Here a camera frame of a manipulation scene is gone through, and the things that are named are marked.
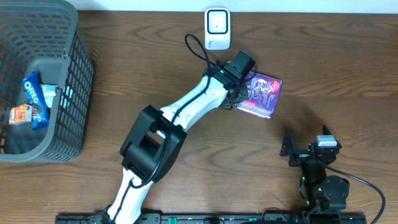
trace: orange snack package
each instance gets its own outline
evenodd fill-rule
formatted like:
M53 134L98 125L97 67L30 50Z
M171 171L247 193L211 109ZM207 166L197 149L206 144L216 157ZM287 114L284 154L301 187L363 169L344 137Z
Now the orange snack package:
M32 106L28 104L16 106L10 111L10 124L23 124L32 121Z

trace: white wall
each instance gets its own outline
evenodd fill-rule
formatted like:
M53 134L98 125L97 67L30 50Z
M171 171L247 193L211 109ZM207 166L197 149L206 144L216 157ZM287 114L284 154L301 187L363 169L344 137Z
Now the white wall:
M67 0L78 10L398 13L398 0Z

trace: wire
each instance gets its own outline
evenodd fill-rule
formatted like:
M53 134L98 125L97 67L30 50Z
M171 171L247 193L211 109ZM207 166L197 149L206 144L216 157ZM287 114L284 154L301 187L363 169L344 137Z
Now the wire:
M356 177L356 176L354 176L354 175L352 175L352 174L349 174L349 173L340 171L340 170L338 170L338 169L332 168L332 167L330 167L330 166L324 164L323 162L321 162L321 160L319 160L318 156L315 156L315 158L317 159L317 161L319 162L319 164L321 164L321 166L323 166L324 168L326 168L326 169L328 169L328 170L331 170L331 171L333 171L333 172L336 172L336 173L338 173L338 174L344 175L344 176L346 176L346 177L352 178L352 179L354 179L354 180L357 180L357 181L361 182L362 184L366 184L366 185L368 185L369 187L373 188L375 191L377 191L377 192L380 194L380 197L381 197L381 208L380 208L380 210L379 210L379 213L376 215L376 217L374 218L374 220L371 222L371 224L376 223L376 222L379 220L379 218L381 217L381 215L383 214L383 211L384 211L384 209L385 209L385 207L386 207L386 198L385 198L383 192L382 192L378 187L376 187L375 185L369 183L368 181L366 181L366 180L364 180L364 179L361 179L361 178L359 178L359 177Z
M130 180L130 181L129 181L129 184L128 184L127 188L126 188L126 190L124 191L122 200L120 201L120 205L119 205L118 209L116 210L116 214L114 214L114 217L113 217L112 222L111 222L112 224L115 223L116 217L118 217L119 212L122 210L122 205L123 205L124 199L126 198L126 195L127 195L127 193L129 192L129 189L130 189L131 186L132 186L132 182L131 182L131 180Z
M286 219L286 221L289 221L289 219L286 217L286 215L285 215L279 208L277 208L277 207L269 207L269 208L267 208L267 209L261 214L261 220L264 220L264 215L265 215L269 210L271 210L271 209L273 209L273 210L278 210L278 211L282 214L282 216Z
M192 38L194 38L194 39L198 42L198 44L199 44L200 48L202 49L203 53L205 53L205 57L206 57L206 58L204 58L204 57L198 55L195 51L192 50L192 48L191 48L191 47L189 46L189 44L188 44L188 37L192 37ZM202 46L200 40L198 39L198 37L195 36L195 34L185 34L185 38L184 38L184 39L185 39L185 44L187 45L188 49L189 49L196 57L198 57L198 58L200 58L200 59L202 59L202 60L205 60L205 61L207 62L207 68L210 68L210 65L209 65L209 64L215 65L213 62L211 62L211 61L209 60L209 56L207 55L207 51L203 48L203 46Z
M193 38L198 42L198 44L199 44L200 48L202 49L203 53L205 54L205 57L206 57L206 58L201 57L200 55L198 55L197 53L195 53L195 52L192 50L192 48L191 48L191 47L189 46L189 44L188 44L188 40L187 40L188 37L193 37ZM210 67L211 67L211 65L214 65L214 63L210 61L209 56L208 56L208 54L207 54L207 51L205 50L205 48L204 48L203 45L201 44L200 40L195 36L195 34L186 34L186 35L185 35L185 44L187 45L187 47L189 48L189 50L190 50L194 55L196 55L197 57L199 57L199 58L201 58L201 59L203 59L203 60L206 60L206 62L207 62L207 71L210 71ZM145 185L147 185L147 184L149 184L150 182L153 181L152 179L154 178L154 176L155 176L157 170L159 169L160 164L161 164L162 161L163 161L163 157L164 157L164 154L165 154L165 152L166 152L167 143L169 142L170 134L171 134L171 132L172 132L172 129L174 128L173 125L174 125L175 119L179 116L179 114L181 113L181 111L182 111L186 106L188 106L190 103L192 103L194 100L196 100L199 96L201 96L202 94L204 94L204 93L207 91L207 89L208 89L208 87L209 87L209 85L210 85L210 78L211 78L211 77L208 76L206 86L204 87L204 89L202 89L201 92L199 92L197 95L195 95L193 98L191 98L190 100L188 100L188 101L187 101L186 103L184 103L179 109L176 110L176 112L175 112L175 114L173 115L173 118L172 118L172 120L171 120L171 122L170 122L169 131L167 132L167 135L166 135L166 137L165 137L165 139L164 139L163 147L162 147L162 149L160 150L160 156L159 156L159 159L158 159L157 162L156 162L156 165L155 165L155 167L154 167L154 170L152 171L151 175L147 178L147 180L146 180L145 182L141 183L140 185L135 186L135 185L131 182L131 180L130 180L129 185L127 186L126 191L125 191L124 194L123 194L122 200L120 201L119 208L118 208L118 210L117 210L117 212L116 212L114 218L112 219L112 223L115 222L116 217L119 215L119 212L120 212L120 210L122 209L122 205L123 205L124 199L125 199L125 197L126 197L126 195L127 195L127 192L129 191L130 187L133 188L133 189L139 189L139 188L141 188L141 187L143 187L143 186L145 186Z
M259 66L257 64L254 65L254 74L252 75L252 77L245 79L245 82L248 82L250 80L252 80L256 75L257 75L257 70L259 69Z

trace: purple package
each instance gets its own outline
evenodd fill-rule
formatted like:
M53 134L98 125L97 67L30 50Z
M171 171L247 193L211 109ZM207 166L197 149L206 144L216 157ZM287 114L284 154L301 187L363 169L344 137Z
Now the purple package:
M252 75L253 72L249 72L247 77ZM278 102L282 81L257 73L246 85L249 99L238 103L236 108L262 118L271 118Z

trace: oreo logo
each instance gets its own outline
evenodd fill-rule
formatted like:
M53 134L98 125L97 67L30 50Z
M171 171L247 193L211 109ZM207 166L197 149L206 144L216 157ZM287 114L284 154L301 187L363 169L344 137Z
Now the oreo logo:
M32 87L32 84L30 82L25 82L24 88L27 90L29 95L32 97L34 103L38 103L39 99L36 95L36 92L34 88Z

